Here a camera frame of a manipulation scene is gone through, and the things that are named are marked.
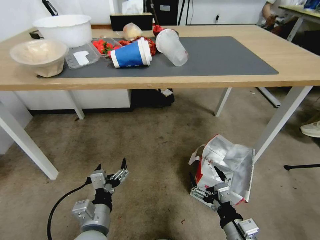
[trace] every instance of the gray desk mat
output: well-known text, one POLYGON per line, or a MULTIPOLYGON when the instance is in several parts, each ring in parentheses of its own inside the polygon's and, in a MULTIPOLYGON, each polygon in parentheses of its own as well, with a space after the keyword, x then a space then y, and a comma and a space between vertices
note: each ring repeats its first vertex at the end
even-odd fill
POLYGON ((269 64, 233 37, 181 37, 189 59, 181 67, 174 66, 164 54, 152 57, 150 66, 117 69, 112 62, 101 58, 98 62, 71 70, 64 70, 53 78, 99 77, 166 77, 278 74, 269 64))

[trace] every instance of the table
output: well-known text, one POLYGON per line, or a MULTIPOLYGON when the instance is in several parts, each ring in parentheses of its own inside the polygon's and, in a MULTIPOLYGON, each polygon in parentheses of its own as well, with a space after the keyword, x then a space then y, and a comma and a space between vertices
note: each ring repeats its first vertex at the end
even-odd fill
POLYGON ((310 11, 303 9, 302 5, 296 6, 279 6, 279 8, 285 10, 287 13, 299 17, 295 25, 293 26, 287 40, 292 41, 294 36, 296 35, 299 27, 301 26, 303 20, 308 20, 311 22, 320 24, 320 13, 316 11, 310 11))
MULTIPOLYGON (((75 89, 143 89, 143 88, 224 88, 215 110, 221 113, 231 87, 293 86, 282 105, 254 146, 256 162, 273 138, 277 135, 313 85, 320 85, 320 57, 302 49, 255 25, 224 26, 175 26, 181 37, 232 36, 261 59, 275 68, 277 75, 237 76, 187 76, 187 77, 130 77, 130 78, 51 78, 39 79, 28 73, 10 59, 8 50, 17 43, 30 40, 28 31, 0 43, 0 91, 17 90, 65 90, 77 114, 83 119, 70 90, 75 89)), ((111 29, 93 29, 93 36, 117 37, 111 29)), ((151 37, 152 31, 146 31, 151 37)), ((29 157, 50 178, 58 171, 0 103, 0 126, 16 141, 29 157)))

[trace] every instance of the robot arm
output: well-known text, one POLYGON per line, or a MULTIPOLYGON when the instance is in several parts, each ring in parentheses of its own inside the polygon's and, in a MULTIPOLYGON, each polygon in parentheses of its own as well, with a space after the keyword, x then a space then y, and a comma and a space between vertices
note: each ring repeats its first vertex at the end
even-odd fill
POLYGON ((90 175, 92 186, 96 191, 94 200, 92 202, 89 199, 78 201, 72 209, 72 214, 80 222, 82 231, 76 240, 106 239, 110 226, 112 194, 115 187, 119 186, 127 175, 128 169, 125 158, 122 161, 121 169, 116 174, 106 175, 99 165, 90 175))
POLYGON ((214 167, 223 182, 203 189, 197 186, 190 174, 191 193, 198 199, 212 204, 220 217, 220 226, 226 234, 227 240, 254 240, 259 228, 252 218, 243 220, 242 216, 230 204, 230 187, 228 179, 222 171, 214 167))

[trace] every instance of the large white bowl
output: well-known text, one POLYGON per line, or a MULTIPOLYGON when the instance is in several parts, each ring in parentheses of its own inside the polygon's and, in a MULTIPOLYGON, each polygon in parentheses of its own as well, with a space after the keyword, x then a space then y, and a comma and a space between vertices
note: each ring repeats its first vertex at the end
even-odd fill
POLYGON ((57 40, 34 40, 20 43, 10 50, 13 60, 43 77, 62 72, 68 46, 57 40))
POLYGON ((59 15, 33 22, 45 39, 56 39, 68 47, 79 47, 92 40, 90 16, 59 15))

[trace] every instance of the black cable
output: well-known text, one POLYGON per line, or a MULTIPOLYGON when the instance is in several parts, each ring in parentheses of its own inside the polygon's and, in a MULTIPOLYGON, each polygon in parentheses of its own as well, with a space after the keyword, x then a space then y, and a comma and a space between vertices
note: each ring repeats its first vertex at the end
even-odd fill
POLYGON ((234 220, 232 220, 232 223, 233 223, 233 225, 235 226, 235 228, 237 229, 237 231, 238 231, 239 235, 241 236, 241 238, 242 238, 243 240, 247 240, 247 239, 244 237, 244 235, 242 234, 241 230, 239 229, 238 225, 235 223, 234 220))
POLYGON ((191 20, 190 20, 189 25, 191 25, 191 21, 192 21, 192 18, 193 18, 193 12, 194 12, 194 8, 193 8, 193 0, 192 0, 192 16, 191 16, 191 20))
POLYGON ((57 10, 48 0, 42 0, 42 3, 52 16, 58 16, 57 10))
POLYGON ((188 0, 188 6, 187 6, 186 25, 187 25, 187 21, 188 21, 189 5, 190 5, 190 0, 188 0))
POLYGON ((81 188, 83 188, 84 186, 88 185, 91 183, 91 179, 88 177, 86 182, 81 185, 80 187, 77 187, 73 190, 71 190, 70 192, 66 193, 65 195, 63 195, 57 202, 56 204, 53 206, 51 212, 50 212, 50 215, 49 215, 49 218, 48 218, 48 224, 47 224, 47 237, 48 237, 48 240, 52 240, 52 236, 51 236, 51 221, 52 221, 52 216, 53 216, 53 213, 54 211, 56 210, 57 206, 59 205, 59 203, 65 199, 67 196, 69 196, 70 194, 80 190, 81 188))

